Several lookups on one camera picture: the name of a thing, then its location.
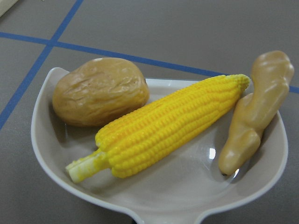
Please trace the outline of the brown toy potato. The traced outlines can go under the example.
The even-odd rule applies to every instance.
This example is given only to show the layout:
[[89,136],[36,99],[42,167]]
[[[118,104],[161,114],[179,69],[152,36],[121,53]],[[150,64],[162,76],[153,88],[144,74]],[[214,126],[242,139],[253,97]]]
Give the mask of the brown toy potato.
[[144,106],[149,97],[145,77],[134,63],[105,57],[63,76],[54,89],[52,105],[68,125],[104,126]]

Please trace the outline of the yellow toy corn cob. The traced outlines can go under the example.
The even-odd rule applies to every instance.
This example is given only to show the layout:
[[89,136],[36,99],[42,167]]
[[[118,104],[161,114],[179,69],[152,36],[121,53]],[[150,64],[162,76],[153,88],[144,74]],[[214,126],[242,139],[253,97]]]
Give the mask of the yellow toy corn cob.
[[135,175],[163,159],[230,111],[250,84],[246,75],[207,78],[118,118],[95,135],[97,150],[73,161],[75,183],[104,169]]

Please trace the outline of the tan toy ginger root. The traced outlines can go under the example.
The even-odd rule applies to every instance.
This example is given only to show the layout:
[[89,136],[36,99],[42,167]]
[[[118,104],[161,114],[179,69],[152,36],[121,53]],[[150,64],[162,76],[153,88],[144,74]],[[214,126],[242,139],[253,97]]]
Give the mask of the tan toy ginger root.
[[289,93],[294,67],[286,53],[275,50],[260,55],[253,63],[253,93],[236,104],[228,139],[221,150],[218,167],[232,175],[258,150],[264,130]]

